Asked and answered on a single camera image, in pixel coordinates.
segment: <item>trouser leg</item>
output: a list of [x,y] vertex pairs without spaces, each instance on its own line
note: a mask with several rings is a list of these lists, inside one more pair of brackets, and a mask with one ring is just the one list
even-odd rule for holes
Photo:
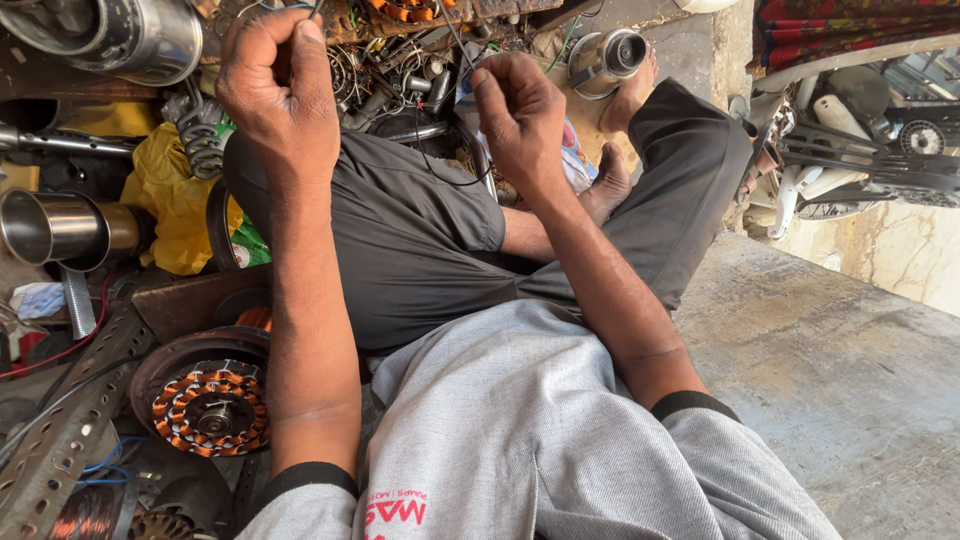
[[[451,182],[471,180],[438,160],[431,164]],[[230,193],[269,243],[267,174],[242,134],[230,138],[224,167]],[[419,152],[343,135],[331,191],[340,276],[361,349],[386,353],[516,298],[513,273],[468,254],[498,250],[503,241],[503,213],[482,184],[447,184]]]
[[[667,79],[630,122],[644,172],[604,232],[668,309],[680,297],[720,228],[753,152],[728,115]],[[517,281],[521,298],[579,312],[558,261]]]

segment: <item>coiled spring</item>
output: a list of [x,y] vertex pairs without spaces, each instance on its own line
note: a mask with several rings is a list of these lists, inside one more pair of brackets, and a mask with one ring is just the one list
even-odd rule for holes
[[177,120],[177,132],[183,143],[183,152],[193,176],[201,180],[212,180],[220,176],[224,164],[223,141],[217,136],[216,126],[205,124],[201,119],[204,110],[204,98],[193,78],[186,79],[194,108]]

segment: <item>foot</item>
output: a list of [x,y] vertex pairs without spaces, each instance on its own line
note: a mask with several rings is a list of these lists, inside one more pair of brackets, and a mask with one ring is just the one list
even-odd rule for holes
[[593,223],[601,227],[627,199],[633,186],[620,147],[614,142],[603,145],[603,158],[600,159],[598,170],[597,179],[580,194],[578,200]]
[[601,132],[611,135],[627,131],[634,113],[643,107],[653,93],[654,81],[660,73],[660,67],[657,66],[657,51],[650,45],[649,39],[647,47],[650,48],[650,54],[643,59],[634,76],[620,86],[607,109],[600,115]]

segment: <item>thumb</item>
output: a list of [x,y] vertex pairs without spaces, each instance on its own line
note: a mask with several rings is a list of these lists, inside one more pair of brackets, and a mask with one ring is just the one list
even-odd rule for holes
[[304,19],[297,23],[292,39],[293,52],[290,67],[294,80],[291,92],[294,99],[307,107],[315,107],[333,100],[330,81],[330,61],[326,57],[323,22]]
[[470,76],[477,111],[480,113],[481,131],[495,141],[515,133],[519,126],[507,109],[507,98],[493,74],[485,67],[478,67]]

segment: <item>yellow plastic bag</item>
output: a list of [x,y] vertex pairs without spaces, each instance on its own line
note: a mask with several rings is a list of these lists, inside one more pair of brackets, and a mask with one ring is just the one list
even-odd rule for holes
[[[214,180],[190,174],[177,128],[160,124],[133,151],[133,172],[127,177],[120,202],[146,209],[156,218],[156,241],[140,256],[144,266],[156,265],[181,276],[196,274],[213,257],[206,235],[206,197]],[[243,223],[243,212],[230,197],[227,206],[230,234]]]

